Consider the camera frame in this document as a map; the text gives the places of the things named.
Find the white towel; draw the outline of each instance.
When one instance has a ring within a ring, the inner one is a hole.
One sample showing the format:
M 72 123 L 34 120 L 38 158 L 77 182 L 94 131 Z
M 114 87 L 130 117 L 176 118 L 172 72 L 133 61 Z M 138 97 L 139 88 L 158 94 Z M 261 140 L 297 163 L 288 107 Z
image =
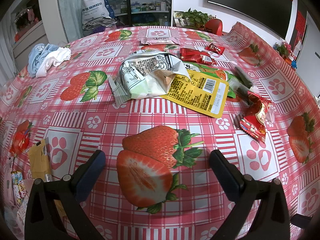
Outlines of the white towel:
M 37 70 L 36 77 L 47 76 L 47 70 L 54 65 L 59 66 L 63 61 L 70 60 L 71 50 L 69 48 L 59 47 L 57 50 L 50 52 L 43 60 L 39 69 Z

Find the bottle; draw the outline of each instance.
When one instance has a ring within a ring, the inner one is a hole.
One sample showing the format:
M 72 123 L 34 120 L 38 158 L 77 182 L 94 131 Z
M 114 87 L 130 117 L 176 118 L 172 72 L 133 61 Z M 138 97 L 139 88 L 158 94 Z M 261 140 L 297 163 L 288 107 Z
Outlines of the bottle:
M 164 26 L 169 26 L 168 17 L 164 17 Z

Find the blue cloth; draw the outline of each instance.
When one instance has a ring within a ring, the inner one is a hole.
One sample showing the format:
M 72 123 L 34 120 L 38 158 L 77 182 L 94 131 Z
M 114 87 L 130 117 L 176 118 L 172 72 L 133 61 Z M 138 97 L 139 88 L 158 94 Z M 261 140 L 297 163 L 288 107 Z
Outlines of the blue cloth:
M 50 53 L 57 50 L 59 46 L 53 44 L 47 44 L 46 46 L 43 43 L 39 43 L 33 47 L 29 53 L 29 64 L 28 72 L 30 77 L 35 77 L 38 68 L 43 62 L 44 58 Z

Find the red snack package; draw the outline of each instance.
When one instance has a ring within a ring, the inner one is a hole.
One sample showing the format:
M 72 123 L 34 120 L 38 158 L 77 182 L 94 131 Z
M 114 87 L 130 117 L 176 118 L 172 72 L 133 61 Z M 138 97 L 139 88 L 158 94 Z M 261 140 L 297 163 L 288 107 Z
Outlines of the red snack package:
M 213 42 L 210 42 L 206 47 L 205 47 L 206 50 L 209 50 L 209 51 L 213 51 L 215 53 L 218 53 L 219 55 L 222 55 L 223 52 L 224 52 L 224 49 L 225 47 L 222 47 L 222 46 L 216 46 L 213 44 Z
M 253 105 L 248 108 L 244 118 L 240 120 L 240 127 L 254 139 L 264 143 L 266 141 L 264 121 L 272 102 L 251 91 L 248 91 L 248 94 Z
M 217 65 L 217 62 L 210 57 L 210 54 L 205 51 L 199 51 L 196 49 L 180 49 L 181 60 L 188 62 L 195 62 L 204 65 Z

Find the folded cloth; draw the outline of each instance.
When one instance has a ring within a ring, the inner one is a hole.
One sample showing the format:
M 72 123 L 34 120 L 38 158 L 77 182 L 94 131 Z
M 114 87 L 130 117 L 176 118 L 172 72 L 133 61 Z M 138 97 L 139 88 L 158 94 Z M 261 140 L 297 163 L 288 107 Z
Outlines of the folded cloth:
M 101 25 L 105 27 L 109 27 L 113 24 L 116 24 L 116 21 L 111 18 L 106 18 L 106 17 L 100 17 L 96 18 L 90 22 L 87 22 L 86 24 L 82 25 L 82 29 L 86 31 L 93 30 L 95 27 Z
M 63 61 L 70 60 L 71 50 L 69 48 L 58 48 L 57 50 L 50 52 L 41 63 L 40 67 L 36 72 L 36 77 L 47 76 L 47 70 L 54 65 L 59 66 Z
M 57 50 L 59 47 L 57 45 L 43 43 L 37 44 L 29 53 L 29 64 L 28 72 L 30 77 L 35 77 L 38 68 L 43 62 L 44 58 L 50 53 Z

